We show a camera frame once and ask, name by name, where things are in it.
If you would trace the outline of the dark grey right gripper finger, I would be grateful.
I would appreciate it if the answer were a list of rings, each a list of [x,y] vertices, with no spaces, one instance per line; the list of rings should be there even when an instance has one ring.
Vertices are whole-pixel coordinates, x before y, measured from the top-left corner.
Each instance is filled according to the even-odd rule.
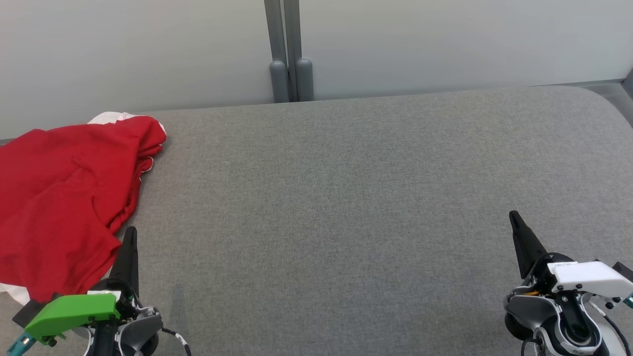
[[[549,258],[549,253],[518,211],[509,212],[509,222],[512,227],[512,238],[520,277],[522,279],[542,277],[544,262]]]

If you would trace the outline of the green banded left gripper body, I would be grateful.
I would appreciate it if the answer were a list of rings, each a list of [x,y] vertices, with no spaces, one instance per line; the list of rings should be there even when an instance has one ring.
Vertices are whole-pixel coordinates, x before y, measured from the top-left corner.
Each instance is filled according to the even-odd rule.
[[[105,279],[83,295],[56,297],[23,308],[23,351],[32,346],[54,347],[68,331],[83,332],[86,356],[139,356],[141,303],[125,285]]]

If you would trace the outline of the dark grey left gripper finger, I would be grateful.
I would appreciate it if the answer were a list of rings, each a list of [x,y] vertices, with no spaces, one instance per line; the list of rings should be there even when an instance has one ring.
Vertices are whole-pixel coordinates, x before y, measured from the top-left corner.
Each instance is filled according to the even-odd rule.
[[[109,277],[116,283],[125,285],[130,293],[138,297],[138,248],[137,231],[134,226],[129,226],[125,230],[124,239],[118,249]]]

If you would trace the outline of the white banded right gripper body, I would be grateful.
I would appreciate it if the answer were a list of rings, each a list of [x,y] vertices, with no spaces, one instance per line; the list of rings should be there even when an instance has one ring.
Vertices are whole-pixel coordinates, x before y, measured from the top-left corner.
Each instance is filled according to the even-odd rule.
[[[539,257],[524,285],[541,295],[573,292],[625,300],[633,292],[632,281],[605,263],[577,262],[561,253]]]

